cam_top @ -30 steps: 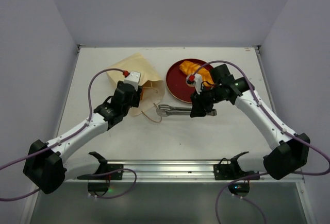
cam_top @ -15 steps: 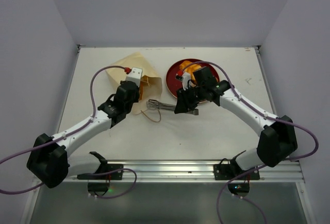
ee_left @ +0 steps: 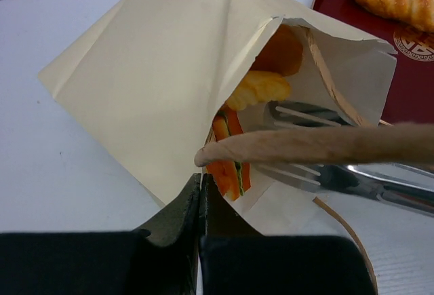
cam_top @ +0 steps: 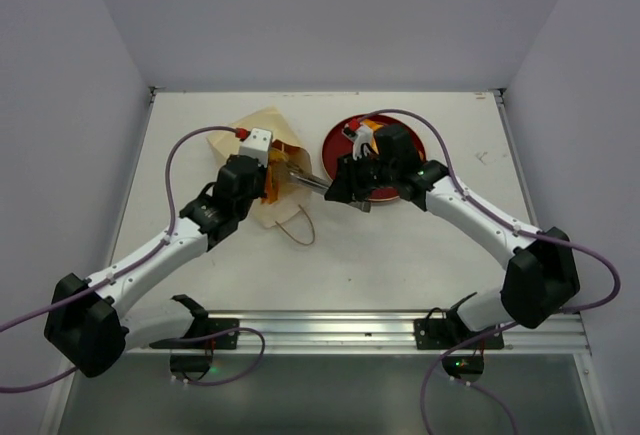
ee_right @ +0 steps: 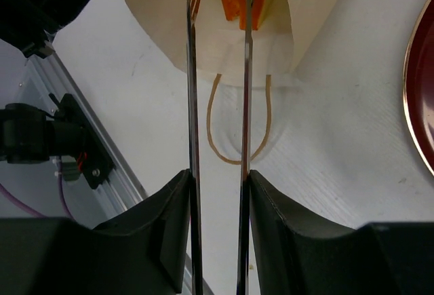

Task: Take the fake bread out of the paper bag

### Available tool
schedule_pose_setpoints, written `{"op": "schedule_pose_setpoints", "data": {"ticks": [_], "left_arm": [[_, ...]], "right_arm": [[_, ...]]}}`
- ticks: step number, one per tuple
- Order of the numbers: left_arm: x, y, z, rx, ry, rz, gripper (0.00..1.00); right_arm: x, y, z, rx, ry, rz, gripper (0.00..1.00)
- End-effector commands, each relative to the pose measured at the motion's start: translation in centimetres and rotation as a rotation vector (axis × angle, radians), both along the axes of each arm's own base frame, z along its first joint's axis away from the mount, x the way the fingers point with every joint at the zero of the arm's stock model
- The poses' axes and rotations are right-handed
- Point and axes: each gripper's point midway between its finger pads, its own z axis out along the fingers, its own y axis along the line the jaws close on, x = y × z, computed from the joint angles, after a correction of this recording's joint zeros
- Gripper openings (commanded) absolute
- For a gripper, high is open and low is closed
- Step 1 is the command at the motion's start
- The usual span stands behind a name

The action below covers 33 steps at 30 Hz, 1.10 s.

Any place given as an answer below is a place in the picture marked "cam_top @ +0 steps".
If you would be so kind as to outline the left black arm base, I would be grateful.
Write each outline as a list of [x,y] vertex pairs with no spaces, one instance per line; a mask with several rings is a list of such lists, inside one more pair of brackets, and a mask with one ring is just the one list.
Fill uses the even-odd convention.
[[235,350],[240,325],[237,318],[210,318],[209,313],[199,303],[187,295],[174,295],[172,299],[185,307],[192,316],[186,334],[182,339],[191,342],[178,343],[171,339],[163,339],[150,344],[152,349],[201,350],[196,355],[171,355],[170,371],[176,377],[187,381],[202,380],[213,367],[213,356],[216,349]]

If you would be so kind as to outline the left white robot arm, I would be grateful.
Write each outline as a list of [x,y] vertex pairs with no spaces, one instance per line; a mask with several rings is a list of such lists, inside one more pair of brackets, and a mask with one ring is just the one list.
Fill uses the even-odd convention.
[[204,347],[215,326],[192,298],[174,295],[149,314],[133,307],[160,281],[234,233],[264,195],[266,175],[266,161],[230,156],[216,181],[146,245],[86,279],[63,277],[54,288],[45,338],[88,378],[106,372],[124,352],[155,342]]

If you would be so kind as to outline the braided fake bread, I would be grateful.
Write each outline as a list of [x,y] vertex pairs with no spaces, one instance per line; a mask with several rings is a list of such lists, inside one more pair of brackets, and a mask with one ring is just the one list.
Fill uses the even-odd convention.
[[262,204],[275,204],[293,193],[294,186],[288,182],[286,169],[295,162],[299,151],[299,147],[288,145],[281,140],[273,142],[269,153],[265,196],[261,200]]

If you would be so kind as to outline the metal tongs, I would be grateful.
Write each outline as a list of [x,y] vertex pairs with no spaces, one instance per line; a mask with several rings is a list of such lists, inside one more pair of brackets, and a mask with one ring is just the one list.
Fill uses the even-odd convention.
[[[286,173],[290,184],[306,187],[313,193],[322,196],[326,194],[331,185],[329,181],[306,172],[299,172],[291,168],[287,168]],[[351,201],[348,203],[348,206],[363,213],[369,213],[371,211],[371,203],[369,201]]]

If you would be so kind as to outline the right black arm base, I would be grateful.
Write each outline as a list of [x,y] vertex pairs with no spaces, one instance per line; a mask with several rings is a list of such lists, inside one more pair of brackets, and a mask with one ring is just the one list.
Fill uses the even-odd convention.
[[[480,332],[470,331],[454,312],[472,297],[474,292],[458,301],[447,310],[439,307],[431,308],[424,317],[413,321],[413,334],[418,350],[448,350],[480,335]],[[501,333],[486,337],[466,347],[471,350],[470,355],[449,355],[441,361],[441,366],[447,375],[462,382],[477,382],[485,369],[485,351],[502,350],[505,348]]]

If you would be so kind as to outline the beige paper bag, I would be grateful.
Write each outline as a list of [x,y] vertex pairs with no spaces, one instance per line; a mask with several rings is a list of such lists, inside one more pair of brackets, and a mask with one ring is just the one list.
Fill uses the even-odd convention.
[[[255,202],[249,212],[263,228],[277,228],[295,243],[311,246],[316,241],[314,222],[308,214],[311,190],[288,180],[286,170],[299,168],[312,171],[310,154],[284,116],[274,107],[264,108],[231,124],[233,128],[264,129],[272,133],[266,175],[266,196]],[[306,218],[310,228],[308,240],[299,239],[285,228],[297,215]]]

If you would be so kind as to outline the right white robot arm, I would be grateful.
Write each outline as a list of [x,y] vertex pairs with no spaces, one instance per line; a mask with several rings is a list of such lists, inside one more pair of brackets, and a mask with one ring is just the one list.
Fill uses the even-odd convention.
[[441,345],[468,347],[482,332],[504,323],[535,329],[579,292],[575,260],[563,231],[552,228],[538,239],[532,225],[507,221],[494,207],[481,211],[471,201],[472,191],[449,167],[426,159],[402,124],[374,126],[353,119],[342,134],[352,150],[338,158],[326,200],[366,202],[373,191],[392,188],[401,199],[458,228],[505,271],[500,287],[472,293],[441,318],[426,321],[426,333]]

